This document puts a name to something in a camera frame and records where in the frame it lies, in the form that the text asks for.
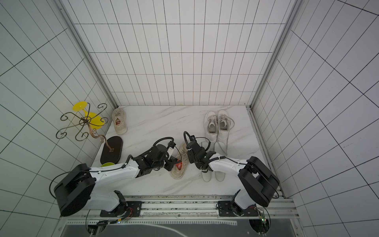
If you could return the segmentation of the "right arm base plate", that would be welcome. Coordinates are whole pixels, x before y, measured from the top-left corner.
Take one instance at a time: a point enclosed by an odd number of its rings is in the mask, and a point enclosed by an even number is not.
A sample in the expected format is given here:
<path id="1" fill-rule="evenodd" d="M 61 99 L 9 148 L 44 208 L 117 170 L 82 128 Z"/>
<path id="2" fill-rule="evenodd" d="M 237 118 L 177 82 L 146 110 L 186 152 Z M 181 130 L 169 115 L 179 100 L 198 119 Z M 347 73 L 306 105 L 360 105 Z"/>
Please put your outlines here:
<path id="1" fill-rule="evenodd" d="M 259 212 L 255 205 L 246 209 L 239 207 L 233 201 L 218 201 L 216 204 L 220 217 L 258 217 Z"/>

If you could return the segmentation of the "beige sneaker red label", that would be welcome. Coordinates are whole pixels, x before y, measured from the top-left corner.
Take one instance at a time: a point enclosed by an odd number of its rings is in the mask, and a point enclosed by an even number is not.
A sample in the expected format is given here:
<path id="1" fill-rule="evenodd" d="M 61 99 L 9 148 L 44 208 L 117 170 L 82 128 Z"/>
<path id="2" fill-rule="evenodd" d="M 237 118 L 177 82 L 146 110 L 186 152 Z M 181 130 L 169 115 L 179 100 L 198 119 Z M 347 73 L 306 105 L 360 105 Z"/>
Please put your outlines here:
<path id="1" fill-rule="evenodd" d="M 126 114 L 123 109 L 116 108 L 112 113 L 112 122 L 115 132 L 118 135 L 123 135 L 127 132 Z"/>
<path id="2" fill-rule="evenodd" d="M 181 179 L 184 176 L 186 168 L 189 164 L 188 150 L 187 150 L 186 143 L 183 142 L 177 151 L 178 153 L 175 158 L 178 159 L 180 163 L 175 164 L 175 166 L 170 171 L 170 175 L 174 179 Z"/>

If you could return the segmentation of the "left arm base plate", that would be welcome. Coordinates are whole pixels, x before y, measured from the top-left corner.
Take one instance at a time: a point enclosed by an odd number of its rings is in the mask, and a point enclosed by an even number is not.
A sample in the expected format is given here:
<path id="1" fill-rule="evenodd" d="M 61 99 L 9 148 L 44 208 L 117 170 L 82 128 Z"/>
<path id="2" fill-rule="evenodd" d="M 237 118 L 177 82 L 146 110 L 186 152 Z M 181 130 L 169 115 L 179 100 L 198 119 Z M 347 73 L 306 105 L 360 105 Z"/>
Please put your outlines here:
<path id="1" fill-rule="evenodd" d="M 125 203 L 120 203 L 113 211 L 102 210 L 100 212 L 100 217 L 139 217 L 141 213 L 142 203 L 142 201 L 127 201 Z"/>

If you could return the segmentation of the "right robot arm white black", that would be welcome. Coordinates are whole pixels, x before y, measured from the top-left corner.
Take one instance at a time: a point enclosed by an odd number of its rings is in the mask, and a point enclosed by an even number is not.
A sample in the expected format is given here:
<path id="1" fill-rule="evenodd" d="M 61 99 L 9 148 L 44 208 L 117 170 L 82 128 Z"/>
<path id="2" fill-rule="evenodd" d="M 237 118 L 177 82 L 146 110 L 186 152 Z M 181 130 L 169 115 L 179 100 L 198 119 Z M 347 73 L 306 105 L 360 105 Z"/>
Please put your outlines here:
<path id="1" fill-rule="evenodd" d="M 257 157 L 240 161 L 228 158 L 212 151 L 206 151 L 196 139 L 185 140 L 189 162 L 205 172 L 221 172 L 237 177 L 243 189 L 236 192 L 233 202 L 245 210 L 258 204 L 268 207 L 279 186 L 279 179 Z"/>

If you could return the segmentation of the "white leather sneaker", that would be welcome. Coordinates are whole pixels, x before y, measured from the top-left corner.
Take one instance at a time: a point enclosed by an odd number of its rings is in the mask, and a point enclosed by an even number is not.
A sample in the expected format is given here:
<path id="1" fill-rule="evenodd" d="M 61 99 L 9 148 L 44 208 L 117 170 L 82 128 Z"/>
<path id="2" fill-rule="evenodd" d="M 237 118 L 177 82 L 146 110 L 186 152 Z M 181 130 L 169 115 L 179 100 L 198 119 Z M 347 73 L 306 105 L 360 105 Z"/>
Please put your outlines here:
<path id="1" fill-rule="evenodd" d="M 218 141 L 226 143 L 229 137 L 230 130 L 234 128 L 235 122 L 229 116 L 226 110 L 220 110 L 217 114 L 218 119 Z"/>
<path id="2" fill-rule="evenodd" d="M 205 137 L 215 143 L 218 136 L 218 118 L 213 111 L 209 111 L 204 118 Z"/>

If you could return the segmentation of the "grey shoe insole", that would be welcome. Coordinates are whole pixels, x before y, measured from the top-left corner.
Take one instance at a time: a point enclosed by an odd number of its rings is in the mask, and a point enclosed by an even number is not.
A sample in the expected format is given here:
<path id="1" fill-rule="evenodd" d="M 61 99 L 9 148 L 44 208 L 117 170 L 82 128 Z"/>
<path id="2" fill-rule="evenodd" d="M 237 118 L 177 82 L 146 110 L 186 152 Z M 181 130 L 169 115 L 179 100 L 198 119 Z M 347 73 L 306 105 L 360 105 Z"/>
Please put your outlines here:
<path id="1" fill-rule="evenodd" d="M 227 145 L 221 141 L 216 141 L 214 145 L 214 151 L 221 156 L 227 155 Z M 215 172 L 215 178 L 217 181 L 222 182 L 225 178 L 225 173 L 216 171 Z"/>
<path id="2" fill-rule="evenodd" d="M 201 142 L 201 146 L 204 147 L 207 151 L 210 151 L 210 149 L 211 149 L 211 145 L 209 146 L 209 148 L 207 148 L 208 142 Z M 212 178 L 211 172 L 207 169 L 203 169 L 201 171 L 201 176 L 202 176 L 202 179 L 204 182 L 209 182 Z"/>

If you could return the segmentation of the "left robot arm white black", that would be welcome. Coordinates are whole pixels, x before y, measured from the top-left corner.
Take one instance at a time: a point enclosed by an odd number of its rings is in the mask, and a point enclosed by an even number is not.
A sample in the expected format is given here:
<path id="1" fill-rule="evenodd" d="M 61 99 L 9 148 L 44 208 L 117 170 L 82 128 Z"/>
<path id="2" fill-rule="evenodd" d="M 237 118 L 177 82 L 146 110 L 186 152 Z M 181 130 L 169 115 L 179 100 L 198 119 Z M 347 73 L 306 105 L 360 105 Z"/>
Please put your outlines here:
<path id="1" fill-rule="evenodd" d="M 107 167 L 76 166 L 53 189 L 61 216 L 67 217 L 81 210 L 100 210 L 102 217 L 121 217 L 129 209 L 121 191 L 109 184 L 150 174 L 153 170 L 171 168 L 178 162 L 172 156 L 176 144 L 155 144 L 143 154 L 128 156 L 126 163 Z"/>

